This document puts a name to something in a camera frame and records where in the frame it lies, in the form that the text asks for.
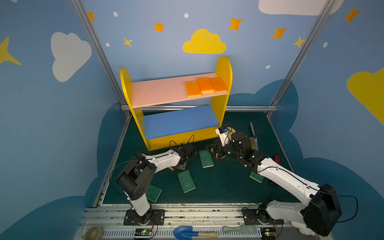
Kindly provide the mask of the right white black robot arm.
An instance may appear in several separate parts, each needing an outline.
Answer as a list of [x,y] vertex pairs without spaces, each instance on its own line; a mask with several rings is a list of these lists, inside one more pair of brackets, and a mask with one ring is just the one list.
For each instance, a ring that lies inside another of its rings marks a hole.
[[256,216],[262,225],[273,220],[297,223],[320,236],[328,236],[342,215],[335,189],[325,184],[320,186],[308,181],[276,163],[257,149],[242,132],[219,135],[220,142],[207,145],[206,150],[214,158],[232,157],[242,166],[267,178],[291,193],[298,203],[264,201]]

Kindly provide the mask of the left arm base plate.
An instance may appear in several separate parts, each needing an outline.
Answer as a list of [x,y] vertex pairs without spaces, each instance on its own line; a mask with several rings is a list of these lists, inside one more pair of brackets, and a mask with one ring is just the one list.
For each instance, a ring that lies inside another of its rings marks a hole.
[[124,226],[162,226],[165,220],[165,210],[150,209],[143,216],[139,216],[135,210],[127,210],[124,218]]

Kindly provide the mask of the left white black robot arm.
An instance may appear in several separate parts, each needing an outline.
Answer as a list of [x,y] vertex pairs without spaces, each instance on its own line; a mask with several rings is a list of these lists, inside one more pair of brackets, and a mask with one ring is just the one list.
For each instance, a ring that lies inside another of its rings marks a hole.
[[187,143],[157,155],[135,154],[117,175],[117,184],[142,222],[149,220],[152,213],[146,193],[154,175],[170,167],[185,170],[188,160],[195,153],[195,147]]

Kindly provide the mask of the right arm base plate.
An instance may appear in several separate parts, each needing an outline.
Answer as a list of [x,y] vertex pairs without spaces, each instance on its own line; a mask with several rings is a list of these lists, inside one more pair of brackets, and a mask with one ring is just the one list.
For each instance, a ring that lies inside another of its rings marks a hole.
[[258,209],[242,208],[245,225],[284,225],[284,220],[272,219],[266,211]]

